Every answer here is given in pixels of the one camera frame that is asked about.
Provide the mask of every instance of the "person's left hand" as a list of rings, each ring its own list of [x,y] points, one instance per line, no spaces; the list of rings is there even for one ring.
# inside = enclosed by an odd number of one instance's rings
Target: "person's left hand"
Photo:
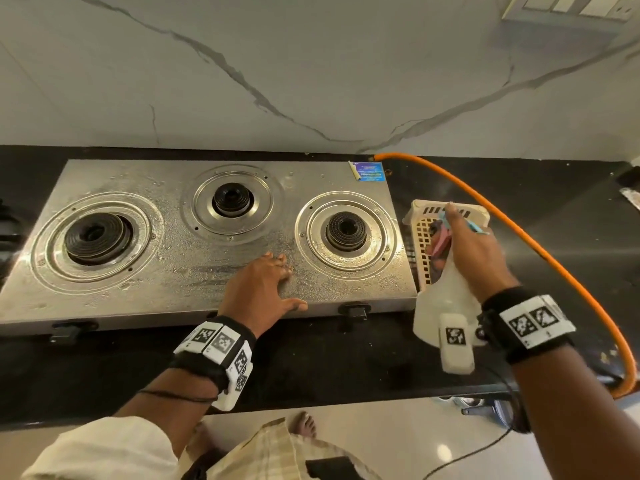
[[[268,252],[254,259],[228,281],[218,314],[233,318],[260,337],[285,313],[308,309],[302,299],[282,299],[278,295],[279,282],[291,274],[284,254],[275,258]]]

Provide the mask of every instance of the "white floor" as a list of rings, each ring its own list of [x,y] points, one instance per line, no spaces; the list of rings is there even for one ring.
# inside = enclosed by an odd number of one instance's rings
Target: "white floor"
[[[482,417],[462,416],[437,399],[309,408],[319,437],[354,453],[384,479],[420,480],[431,469],[490,443],[504,430]],[[207,418],[220,447],[231,449],[264,423],[298,410],[258,411]],[[640,420],[640,404],[627,412]],[[0,471],[17,480],[55,437],[69,428],[0,433]],[[181,465],[186,466],[184,458]],[[491,449],[443,469],[434,479],[548,479],[532,435],[510,433]]]

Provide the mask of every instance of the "stainless steel stove top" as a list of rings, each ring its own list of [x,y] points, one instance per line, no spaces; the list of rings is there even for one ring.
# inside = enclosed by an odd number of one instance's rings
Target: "stainless steel stove top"
[[[411,310],[386,182],[347,162],[69,161],[0,292],[0,334],[194,324],[267,250],[303,315]]]

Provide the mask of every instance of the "foot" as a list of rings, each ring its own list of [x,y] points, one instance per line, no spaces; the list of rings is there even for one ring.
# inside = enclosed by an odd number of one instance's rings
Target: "foot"
[[[308,412],[302,411],[296,421],[293,423],[291,432],[294,435],[305,436],[307,438],[315,438],[317,435],[316,422]]]
[[[199,422],[193,429],[193,436],[189,440],[189,444],[187,444],[186,450],[189,458],[191,461],[196,461],[204,453],[213,450],[213,448],[215,448],[215,444],[209,435],[207,427]]]

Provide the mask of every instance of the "wristband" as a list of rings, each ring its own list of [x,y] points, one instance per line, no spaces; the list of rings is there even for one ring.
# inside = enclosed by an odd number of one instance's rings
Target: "wristband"
[[[222,315],[210,317],[173,351],[169,367],[211,379],[218,386],[218,397],[211,405],[231,411],[253,370],[255,342],[244,325]]]
[[[573,345],[568,334],[575,327],[549,295],[509,288],[489,298],[482,308],[478,322],[489,342],[506,353],[510,364]]]

